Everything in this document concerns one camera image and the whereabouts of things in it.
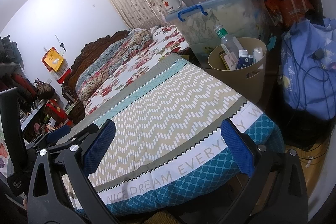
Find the blue bag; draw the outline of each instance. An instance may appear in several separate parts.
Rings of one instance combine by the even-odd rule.
[[[312,54],[322,48],[324,58]],[[293,109],[328,120],[336,114],[336,20],[324,19],[324,26],[304,19],[283,34],[281,63],[283,96]]]

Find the wooden headboard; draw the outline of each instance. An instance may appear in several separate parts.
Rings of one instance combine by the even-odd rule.
[[[120,39],[123,39],[128,36],[129,31],[123,30],[116,32],[112,37],[109,35],[107,37],[99,38],[96,42],[90,42],[86,44],[82,49],[82,52],[77,58],[75,62],[71,66],[72,72],[65,77],[64,82],[62,84],[62,95],[68,101],[70,101],[69,97],[65,94],[65,92],[70,95],[78,98],[76,94],[76,83],[81,74],[94,62],[97,58],[105,51],[111,44]]]

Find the blue clamp pad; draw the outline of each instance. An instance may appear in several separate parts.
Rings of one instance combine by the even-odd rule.
[[[253,154],[237,133],[234,125],[226,119],[222,122],[220,131],[240,171],[251,178],[255,168]]]
[[[63,138],[65,135],[69,134],[71,130],[70,126],[64,125],[60,127],[59,129],[56,129],[50,133],[48,133],[47,136],[47,143],[54,143],[57,142],[60,138]]]
[[[116,126],[114,122],[107,120],[98,130],[95,141],[83,155],[83,172],[86,176],[96,172],[101,159],[104,157],[115,135]]]

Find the small bottle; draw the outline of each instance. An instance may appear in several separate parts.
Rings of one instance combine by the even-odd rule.
[[[234,61],[234,67],[236,68],[239,59],[239,50],[243,50],[243,47],[234,35],[227,33],[223,25],[216,25],[214,28],[220,38],[223,50]]]

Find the blue fabric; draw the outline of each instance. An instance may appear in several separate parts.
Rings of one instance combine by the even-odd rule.
[[[239,170],[247,174],[249,178],[254,172],[254,158],[244,141],[237,134],[228,120],[224,120],[220,126],[220,133],[231,153],[235,157],[235,161],[239,166]]]
[[[99,135],[94,143],[83,156],[83,173],[88,177],[90,174],[96,172],[101,159],[104,157],[107,149],[116,136],[116,125],[113,121],[107,120],[104,128],[101,128]]]
[[[325,57],[315,61],[311,55],[319,48]],[[334,117],[336,20],[325,18],[324,26],[311,24],[307,19],[294,23],[282,37],[281,62],[285,102],[322,120]]]
[[[71,127],[65,124],[64,126],[48,133],[47,143],[57,142],[60,138],[69,134],[70,130],[71,130]]]

